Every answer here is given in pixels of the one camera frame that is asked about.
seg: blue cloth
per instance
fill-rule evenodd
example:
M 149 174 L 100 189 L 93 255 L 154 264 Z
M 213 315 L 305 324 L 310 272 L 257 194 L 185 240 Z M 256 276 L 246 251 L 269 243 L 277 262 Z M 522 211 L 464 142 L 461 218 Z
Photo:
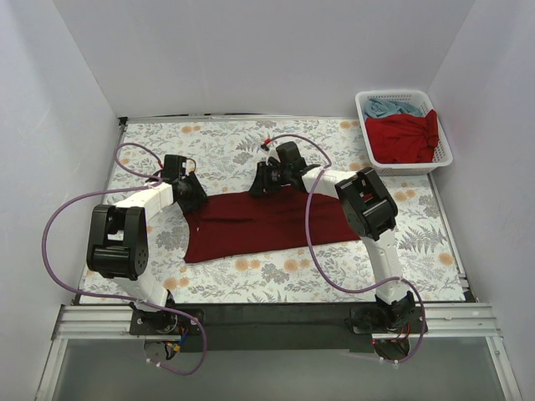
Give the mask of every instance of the blue cloth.
M 411 114 L 415 117 L 423 117 L 422 113 L 413 105 L 393 100 L 369 99 L 364 105 L 364 120 L 383 119 L 392 114 Z

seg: red towel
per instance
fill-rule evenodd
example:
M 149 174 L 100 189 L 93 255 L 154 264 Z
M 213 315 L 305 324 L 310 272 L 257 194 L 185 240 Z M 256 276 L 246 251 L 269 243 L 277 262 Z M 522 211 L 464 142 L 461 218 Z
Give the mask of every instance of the red towel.
M 263 198 L 247 192 L 209 196 L 201 209 L 185 215 L 190 242 L 184 260 L 197 263 L 306 246 L 307 196 L 290 186 Z M 310 234 L 314 245 L 359 239 L 349 228 L 340 201 L 324 195 L 312 199 Z
M 366 119 L 369 144 L 380 163 L 430 163 L 438 145 L 438 120 L 434 110 L 426 117 L 393 114 Z

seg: white wall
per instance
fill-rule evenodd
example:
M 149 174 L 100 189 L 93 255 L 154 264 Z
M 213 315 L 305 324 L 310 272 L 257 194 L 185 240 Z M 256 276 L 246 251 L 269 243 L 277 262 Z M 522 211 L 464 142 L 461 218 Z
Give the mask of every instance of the white wall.
M 477 0 L 429 90 L 454 153 L 437 184 L 470 283 L 535 394 L 535 3 Z
M 54 0 L 114 112 L 356 115 L 427 89 L 473 0 Z
M 102 189 L 117 120 L 51 0 L 0 0 L 0 399 L 33 399 L 61 302 L 43 226 L 67 198 Z M 52 262 L 82 272 L 91 204 L 53 227 Z

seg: laundry basket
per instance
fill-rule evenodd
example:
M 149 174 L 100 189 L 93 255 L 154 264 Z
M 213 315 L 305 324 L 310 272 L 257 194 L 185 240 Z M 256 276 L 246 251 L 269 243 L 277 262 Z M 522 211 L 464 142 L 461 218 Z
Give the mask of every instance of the laundry basket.
M 357 111 L 359 112 L 360 127 L 364 135 L 364 142 L 366 143 L 366 149 L 368 150 L 369 161 L 381 175 L 419 175 L 427 174 L 433 171 L 436 167 L 443 167 L 451 164 L 453 156 L 451 155 L 450 146 L 444 135 L 441 122 L 438 122 L 438 146 L 435 148 L 435 154 L 433 155 L 433 161 L 431 163 L 412 163 L 412 164 L 383 164 L 377 161 L 374 157 L 374 152 L 369 144 L 368 132 L 366 131 L 366 124 L 364 123 L 364 105 L 368 99 L 385 99 L 396 100 L 399 102 L 405 102 L 412 104 L 420 109 L 423 115 L 426 115 L 431 109 L 433 104 L 431 103 L 429 96 L 421 90 L 368 90 L 365 92 L 358 92 L 355 96 L 357 103 Z

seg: tabletop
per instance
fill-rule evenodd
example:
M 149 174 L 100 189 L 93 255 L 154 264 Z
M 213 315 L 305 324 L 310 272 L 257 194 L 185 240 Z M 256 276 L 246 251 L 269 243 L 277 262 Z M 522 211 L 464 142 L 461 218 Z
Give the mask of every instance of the tabletop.
M 318 143 L 330 156 L 336 170 L 357 171 L 369 165 L 359 121 L 354 119 L 150 122 L 128 124 L 122 140 L 147 146 L 162 159 L 165 154 L 191 157 L 196 161 L 196 174 L 206 193 L 216 195 L 248 190 L 256 163 L 265 158 L 259 145 L 267 137 L 284 133 L 303 135 Z M 296 142 L 308 164 L 324 162 L 311 145 Z M 158 170 L 149 155 L 133 147 L 121 150 L 120 161 L 140 172 Z M 191 162 L 188 169 L 193 169 Z M 464 301 L 457 262 L 428 176 L 383 176 L 381 179 L 399 208 L 395 236 L 404 277 L 415 284 L 426 301 Z M 136 186 L 142 181 L 115 167 L 109 188 Z M 115 203 L 128 195 L 108 195 L 104 202 Z M 150 253 L 147 269 L 179 303 L 374 300 L 374 292 L 355 296 L 333 289 L 317 272 L 306 247 L 187 264 L 183 256 L 189 231 L 178 205 L 154 217 L 147 232 Z M 327 244 L 315 249 L 324 270 L 339 285 L 362 288 L 375 282 L 360 241 Z M 123 293 L 112 281 L 89 272 L 87 267 L 80 288 L 98 293 Z M 80 298 L 80 303 L 113 302 L 117 301 Z

